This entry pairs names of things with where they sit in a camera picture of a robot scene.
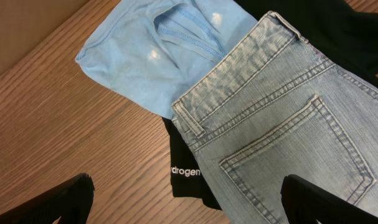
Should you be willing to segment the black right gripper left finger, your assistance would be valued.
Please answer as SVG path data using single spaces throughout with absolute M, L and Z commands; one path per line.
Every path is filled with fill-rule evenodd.
M 86 224 L 94 198 L 92 178 L 81 173 L 0 215 L 0 224 Z

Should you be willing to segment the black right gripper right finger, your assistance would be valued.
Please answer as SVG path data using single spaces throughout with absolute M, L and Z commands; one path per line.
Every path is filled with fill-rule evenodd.
M 289 224 L 378 224 L 378 217 L 294 174 L 280 193 Z

